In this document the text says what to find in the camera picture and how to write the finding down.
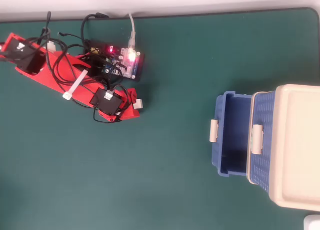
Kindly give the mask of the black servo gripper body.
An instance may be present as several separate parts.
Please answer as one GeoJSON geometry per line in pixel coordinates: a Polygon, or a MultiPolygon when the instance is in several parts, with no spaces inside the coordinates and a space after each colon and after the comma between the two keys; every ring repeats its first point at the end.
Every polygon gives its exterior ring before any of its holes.
{"type": "Polygon", "coordinates": [[[89,103],[94,110],[99,110],[99,113],[108,122],[118,122],[120,120],[118,112],[123,102],[121,95],[118,93],[98,88],[89,103]]]}

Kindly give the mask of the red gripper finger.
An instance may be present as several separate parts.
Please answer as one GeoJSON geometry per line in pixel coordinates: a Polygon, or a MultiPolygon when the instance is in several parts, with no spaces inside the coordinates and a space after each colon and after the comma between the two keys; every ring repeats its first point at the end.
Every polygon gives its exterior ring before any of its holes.
{"type": "Polygon", "coordinates": [[[128,93],[129,93],[129,97],[130,97],[130,102],[131,103],[135,103],[137,100],[137,92],[135,88],[128,88],[128,93]]]}
{"type": "Polygon", "coordinates": [[[132,118],[140,117],[140,113],[137,109],[135,109],[133,106],[129,106],[127,109],[119,109],[119,119],[120,120],[129,120],[132,118]]]}

